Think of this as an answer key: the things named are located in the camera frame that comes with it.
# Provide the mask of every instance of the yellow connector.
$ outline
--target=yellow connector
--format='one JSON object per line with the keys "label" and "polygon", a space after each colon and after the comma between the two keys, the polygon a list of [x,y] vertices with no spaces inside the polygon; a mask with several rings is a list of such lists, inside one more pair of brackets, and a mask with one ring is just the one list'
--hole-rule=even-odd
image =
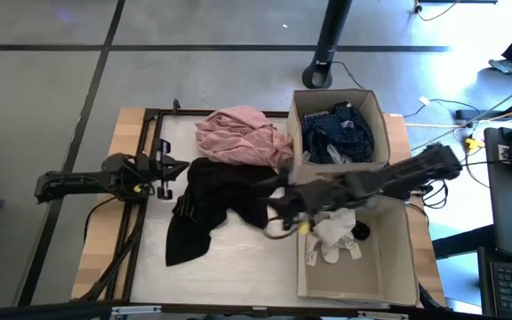
{"label": "yellow connector", "polygon": [[478,148],[485,147],[485,144],[483,141],[480,140],[466,138],[466,147],[468,148],[468,152],[473,152]]}

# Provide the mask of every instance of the floor tile line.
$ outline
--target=floor tile line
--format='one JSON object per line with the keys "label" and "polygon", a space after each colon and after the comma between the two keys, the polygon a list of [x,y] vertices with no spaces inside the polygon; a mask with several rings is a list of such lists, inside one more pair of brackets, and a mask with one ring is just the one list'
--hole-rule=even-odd
{"label": "floor tile line", "polygon": [[103,44],[0,44],[0,51],[17,52],[99,52]]}
{"label": "floor tile line", "polygon": [[[72,172],[74,170],[78,152],[80,151],[80,146],[82,145],[84,132],[86,131],[86,126],[88,125],[88,120],[90,119],[92,107],[94,105],[94,101],[96,100],[96,94],[98,92],[98,88],[100,87],[100,81],[102,80],[104,69],[106,68],[106,62],[108,61],[108,48],[114,41],[117,26],[119,25],[122,11],[124,10],[124,4],[125,0],[118,0],[116,10],[114,11],[114,16],[112,17],[112,22],[110,23],[110,27],[108,29],[108,34],[104,41],[104,45],[100,47],[101,52],[96,64],[96,69],[94,69],[90,87],[88,89],[88,93],[86,94],[86,99],[84,100],[82,110],[80,111],[78,123],[76,123],[76,128],[74,130],[72,140],[70,141],[70,146],[68,147],[64,163],[62,164],[61,170],[63,172]],[[62,199],[52,201],[48,206],[48,213],[46,215],[43,230],[36,246],[36,251],[31,261],[27,277],[25,278],[25,283],[20,292],[18,301],[18,306],[20,307],[29,306],[33,300],[36,286],[38,284],[41,271],[43,270],[44,261],[49,251],[49,247],[51,246],[52,234],[54,233],[54,229],[56,228],[57,222],[59,220],[61,207]]]}
{"label": "floor tile line", "polygon": [[[313,52],[314,44],[0,44],[0,51],[17,52]],[[338,52],[450,52],[442,45],[339,45]]]}

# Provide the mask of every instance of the white cable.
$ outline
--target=white cable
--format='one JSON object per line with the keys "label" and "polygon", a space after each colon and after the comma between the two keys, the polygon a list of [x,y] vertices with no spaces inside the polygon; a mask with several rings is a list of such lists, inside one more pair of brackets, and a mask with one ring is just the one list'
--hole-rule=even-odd
{"label": "white cable", "polygon": [[463,130],[463,129],[466,129],[466,128],[458,128],[458,129],[454,129],[454,130],[453,130],[453,138],[455,138],[457,141],[461,141],[461,142],[463,142],[463,139],[462,139],[462,138],[460,138],[460,137],[458,137],[458,135],[457,135],[457,134],[455,134],[458,130]]}
{"label": "white cable", "polygon": [[[487,110],[487,111],[483,112],[482,114],[477,115],[477,116],[476,116],[476,117],[474,117],[473,119],[469,119],[469,120],[467,120],[464,124],[461,124],[461,126],[464,126],[464,127],[465,127],[465,126],[467,126],[468,124],[471,124],[472,122],[474,122],[475,120],[483,118],[485,115],[487,115],[487,114],[491,113],[494,109],[498,108],[500,105],[502,105],[503,103],[507,102],[507,100],[509,100],[509,99],[511,99],[511,98],[512,98],[512,93],[511,93],[507,98],[503,99],[501,102],[499,102],[499,103],[497,103],[496,105],[494,105],[493,107],[491,107],[489,110]],[[440,139],[440,138],[445,137],[446,135],[448,135],[448,134],[450,134],[450,133],[452,133],[452,132],[454,132],[454,131],[455,131],[455,129],[451,129],[450,131],[448,131],[448,132],[446,132],[446,133],[444,133],[444,134],[440,134],[439,136],[435,137],[434,139],[432,139],[432,140],[430,140],[430,141],[428,141],[428,142],[422,143],[421,145],[419,145],[419,146],[418,146],[418,147],[416,147],[416,148],[413,148],[413,149],[412,149],[412,151],[417,150],[417,149],[419,149],[419,148],[422,148],[422,147],[424,147],[424,146],[426,146],[426,145],[428,145],[428,144],[430,144],[430,143],[432,143],[432,142],[434,142],[434,141],[436,141],[436,140],[438,140],[438,139]]]}
{"label": "white cable", "polygon": [[449,8],[447,8],[444,12],[442,12],[442,13],[440,13],[440,14],[438,14],[437,16],[434,16],[434,17],[432,17],[432,18],[424,18],[424,17],[422,17],[422,15],[421,15],[419,12],[418,12],[418,16],[420,17],[420,19],[422,19],[422,20],[424,20],[424,21],[432,21],[432,20],[434,20],[434,19],[440,18],[441,16],[445,15],[448,11],[450,11],[451,9],[453,9],[453,7],[454,7],[456,4],[458,4],[458,3],[460,3],[460,2],[461,2],[461,0],[455,0],[455,2],[454,2],[452,5],[450,5],[450,7],[449,7]]}

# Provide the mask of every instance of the pink cloth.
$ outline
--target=pink cloth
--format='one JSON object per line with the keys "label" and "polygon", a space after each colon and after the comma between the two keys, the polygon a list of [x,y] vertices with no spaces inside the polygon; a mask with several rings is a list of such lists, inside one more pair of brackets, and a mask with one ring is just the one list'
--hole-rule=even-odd
{"label": "pink cloth", "polygon": [[253,107],[217,110],[196,128],[197,146],[214,162],[277,167],[293,157],[292,137]]}

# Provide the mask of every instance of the black cable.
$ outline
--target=black cable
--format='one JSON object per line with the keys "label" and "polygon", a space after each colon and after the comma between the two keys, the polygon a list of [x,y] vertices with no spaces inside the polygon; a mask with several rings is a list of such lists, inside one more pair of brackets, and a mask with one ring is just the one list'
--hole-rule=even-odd
{"label": "black cable", "polygon": [[[270,225],[270,222],[271,222],[271,221],[274,221],[274,220],[281,220],[281,219],[282,219],[282,217],[280,217],[280,216],[275,216],[274,218],[270,218],[270,219],[268,219],[268,225]],[[272,236],[272,235],[270,235],[270,234],[267,232],[267,229],[268,229],[268,227],[266,227],[266,228],[264,228],[264,229],[262,230],[262,234],[264,234],[264,236],[265,236],[266,238],[268,238],[268,239],[272,239],[272,240],[281,240],[281,239],[285,239],[286,237],[291,236],[291,235],[293,235],[294,233],[296,233],[296,231],[298,231],[298,229],[299,229],[299,225],[298,225],[298,226],[296,226],[295,228],[292,228],[290,231],[288,231],[288,233],[285,233],[285,234],[283,234],[283,235],[279,235],[279,236]]]}
{"label": "black cable", "polygon": [[418,212],[422,213],[424,215],[424,217],[426,217],[426,222],[428,223],[428,227],[430,226],[430,218],[429,218],[428,214],[426,212],[424,212],[424,209],[420,208],[418,205],[413,204],[413,203],[406,203],[406,205],[409,205],[412,208],[414,208],[415,210],[417,210]]}
{"label": "black cable", "polygon": [[334,61],[334,62],[332,62],[332,63],[334,63],[334,64],[340,64],[341,66],[343,66],[343,67],[344,67],[344,69],[345,69],[345,71],[347,72],[347,75],[351,78],[351,80],[353,80],[353,82],[354,82],[354,83],[355,83],[359,88],[364,89],[364,87],[363,87],[360,83],[358,83],[358,82],[357,82],[357,80],[355,79],[355,76],[353,76],[353,74],[351,73],[351,71],[349,71],[349,70],[348,70],[347,65],[346,65],[345,63],[343,63],[343,62],[341,62],[341,61]]}
{"label": "black cable", "polygon": [[476,176],[472,173],[471,169],[469,168],[468,166],[468,158],[469,156],[472,156],[474,154],[476,154],[477,152],[479,152],[482,148],[478,149],[476,152],[474,152],[473,154],[469,155],[467,150],[466,150],[466,157],[465,157],[465,165],[467,166],[468,168],[468,173],[469,173],[469,176],[471,177],[471,179],[473,179],[475,182],[479,183],[480,185],[486,187],[486,188],[489,188],[489,186],[487,186],[486,184],[484,184],[483,182],[481,182],[478,178],[476,178]]}
{"label": "black cable", "polygon": [[111,198],[108,198],[102,201],[101,203],[94,205],[90,212],[88,212],[88,216],[86,217],[86,222],[84,224],[84,242],[86,242],[86,235],[88,233],[88,226],[90,224],[90,217],[92,216],[92,214],[96,211],[96,209],[100,208],[102,205],[107,204],[108,202],[114,199],[116,199],[116,196],[112,196]]}
{"label": "black cable", "polygon": [[[455,104],[459,104],[459,105],[461,105],[461,106],[470,107],[470,108],[474,109],[474,110],[477,112],[477,114],[481,114],[481,112],[479,111],[479,109],[478,109],[478,108],[476,108],[476,107],[474,107],[474,106],[472,106],[472,105],[470,105],[470,104],[467,104],[467,103],[465,103],[465,102],[459,102],[459,101],[454,101],[454,100],[446,100],[446,99],[430,99],[429,101],[430,101],[430,102],[438,102],[438,103],[439,103],[439,102],[455,103]],[[403,116],[403,118],[405,119],[405,118],[407,118],[407,117],[416,116],[416,115],[418,115],[418,113],[419,113],[419,112],[421,112],[421,110],[422,110],[422,109],[424,109],[424,108],[425,108],[425,107],[427,107],[427,106],[429,106],[429,105],[422,105],[420,108],[418,108],[418,110],[416,110],[416,112],[414,112],[413,114],[410,114],[410,115]],[[473,132],[475,132],[475,131],[476,131],[476,128],[477,128],[477,125],[479,124],[479,121],[480,121],[480,120],[477,120],[477,122],[476,122],[476,125],[475,125],[475,127],[474,127]]]}
{"label": "black cable", "polygon": [[[433,180],[433,181],[430,181],[429,184],[432,184],[434,182],[436,182],[438,180]],[[426,197],[426,198],[422,198],[422,202],[424,203],[424,206],[427,206],[428,208],[431,208],[431,209],[442,209],[445,207],[445,205],[447,204],[448,202],[448,195],[450,194],[450,191],[448,189],[448,185],[445,183],[444,180],[440,180],[442,181],[442,187],[440,189],[438,189],[434,194]],[[428,204],[427,203],[427,200],[429,200],[430,198],[438,195],[441,191],[444,191],[444,198],[438,202],[436,202],[435,204]]]}
{"label": "black cable", "polygon": [[422,109],[424,109],[425,107],[427,107],[426,105],[422,105],[422,107],[418,108],[418,110],[416,110],[416,112],[414,112],[413,114],[410,114],[410,115],[406,115],[406,116],[402,116],[402,118],[407,118],[407,117],[411,117],[411,116],[416,116],[418,115],[419,112],[422,111]]}
{"label": "black cable", "polygon": [[153,187],[153,184],[151,184],[150,181],[148,181],[143,175],[139,174],[138,172],[136,172],[135,170],[133,170],[133,168],[131,168],[131,166],[127,165],[126,163],[122,163],[122,165],[127,169],[129,170],[130,172],[132,172],[133,174],[135,174],[138,178],[140,178],[143,182],[143,184],[147,184],[149,186],[149,195],[150,196],[155,196],[156,195],[156,189]]}
{"label": "black cable", "polygon": [[504,163],[507,161],[512,162],[512,159],[480,161],[480,162],[471,163],[471,164],[462,164],[462,166],[470,166],[470,165],[474,165],[474,164],[496,164],[496,163]]}

